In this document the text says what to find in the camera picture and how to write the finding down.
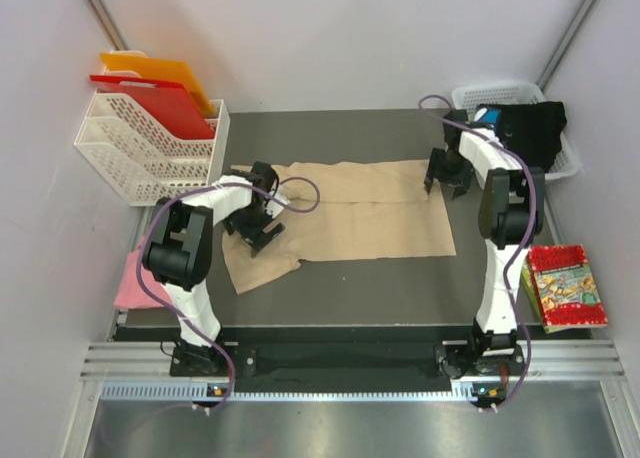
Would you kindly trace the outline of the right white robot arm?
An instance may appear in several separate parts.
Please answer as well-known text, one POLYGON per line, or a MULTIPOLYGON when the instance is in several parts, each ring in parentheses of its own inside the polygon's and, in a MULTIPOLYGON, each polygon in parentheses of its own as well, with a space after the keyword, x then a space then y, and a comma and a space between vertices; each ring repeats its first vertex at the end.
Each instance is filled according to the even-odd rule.
POLYGON ((508 150, 486 123, 470 122, 452 109, 439 118, 444 148, 432 150, 424 186, 436 183, 461 197, 478 174, 484 180, 478 211, 479 233, 487 251, 483 295, 465 346, 464 369, 487 374, 523 358, 517 298, 521 268, 544 224, 545 173, 530 168, 508 150))

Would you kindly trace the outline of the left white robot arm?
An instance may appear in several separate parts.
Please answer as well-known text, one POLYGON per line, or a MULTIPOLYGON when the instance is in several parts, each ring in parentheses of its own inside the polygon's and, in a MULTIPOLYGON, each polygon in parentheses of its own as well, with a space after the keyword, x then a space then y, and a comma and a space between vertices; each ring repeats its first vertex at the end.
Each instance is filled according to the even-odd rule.
POLYGON ((278 205, 287 201, 279 187, 275 169, 256 162, 248 171, 225 173, 202 193, 156 203, 153 227, 136 264, 136 280, 148 297, 179 319, 171 376, 220 376, 229 370, 225 348, 215 343, 221 324, 206 285, 213 230, 223 224, 256 255, 284 231, 282 224, 274 224, 278 205))

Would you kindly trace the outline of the beige t shirt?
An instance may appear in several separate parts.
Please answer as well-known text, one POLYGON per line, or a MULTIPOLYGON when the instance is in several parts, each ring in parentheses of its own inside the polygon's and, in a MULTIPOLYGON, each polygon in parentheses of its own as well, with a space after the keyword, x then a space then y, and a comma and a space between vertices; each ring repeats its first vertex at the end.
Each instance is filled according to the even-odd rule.
POLYGON ((257 255, 238 235, 223 236, 235 291, 258 288, 304 261, 455 255, 442 192, 424 187, 427 166, 425 160, 275 166, 295 209, 279 215, 284 231, 257 255))

